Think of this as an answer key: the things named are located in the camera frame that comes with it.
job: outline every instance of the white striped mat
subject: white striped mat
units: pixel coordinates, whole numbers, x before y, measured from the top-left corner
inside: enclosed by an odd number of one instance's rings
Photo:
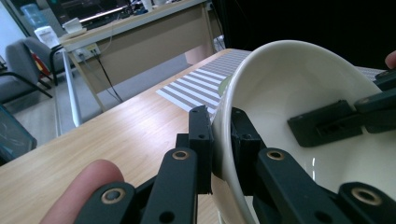
[[[157,93],[186,111],[199,105],[206,105],[212,117],[219,104],[218,88],[221,81],[232,75],[250,52],[232,49],[215,61],[157,90]],[[365,67],[357,68],[371,80],[375,80],[375,75],[383,71]]]

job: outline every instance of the desk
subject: desk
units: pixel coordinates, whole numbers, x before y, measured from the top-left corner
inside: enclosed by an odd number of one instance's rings
[[[158,173],[177,133],[188,132],[188,113],[156,93],[227,53],[223,50],[168,78],[75,130],[0,167],[2,223],[38,223],[77,174],[97,159],[113,161],[135,187]],[[198,223],[217,223],[209,195],[200,195]]]
[[[205,2],[182,0],[167,4],[149,13],[92,29],[61,44],[105,111],[96,94],[110,86],[99,62],[91,58],[87,60],[87,67],[78,63],[72,52],[96,43],[103,51],[101,61],[113,85],[185,52],[189,63],[198,63],[215,52]]]

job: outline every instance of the electrical outlet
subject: electrical outlet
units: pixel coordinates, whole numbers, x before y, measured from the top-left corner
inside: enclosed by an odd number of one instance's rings
[[[90,44],[88,46],[85,46],[81,49],[75,49],[73,50],[73,55],[77,59],[77,62],[80,63],[84,60],[88,60],[91,57],[94,56],[93,53],[100,54],[100,50],[98,48],[98,45],[96,43]]]

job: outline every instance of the floor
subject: floor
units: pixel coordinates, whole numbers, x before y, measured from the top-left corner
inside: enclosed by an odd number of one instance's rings
[[[222,36],[216,38],[215,48],[217,51],[224,49]],[[132,77],[129,80],[115,86],[115,90],[122,98],[128,100],[151,86],[177,74],[191,66],[187,64],[184,54],[162,63],[148,71]],[[99,114],[99,104],[93,98],[90,90],[83,81],[77,70],[73,70],[74,81],[81,109],[82,121],[90,120]],[[68,96],[65,75],[58,76],[59,85],[44,78],[51,89],[47,90],[53,98],[36,91],[19,98],[4,106],[21,123],[21,125],[37,140],[37,146],[44,145],[50,140],[73,130],[75,127],[71,115],[71,107]],[[114,92],[107,90],[98,93],[99,98],[107,109],[119,104],[113,97]]]

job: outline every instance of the chair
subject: chair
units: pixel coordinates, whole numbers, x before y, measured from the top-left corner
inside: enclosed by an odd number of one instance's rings
[[[35,149],[36,139],[0,105],[0,165]]]
[[[64,72],[64,57],[62,55],[63,47],[58,45],[50,49],[47,45],[31,36],[26,37],[23,42],[26,47],[37,55],[44,65],[47,66],[49,71],[53,74],[53,82],[55,86],[57,86],[57,75]]]
[[[6,47],[6,62],[7,71],[0,73],[0,103],[4,104],[33,91],[40,91],[52,98],[37,86],[37,82],[40,82],[50,89],[50,85],[39,78],[40,71],[22,40]]]

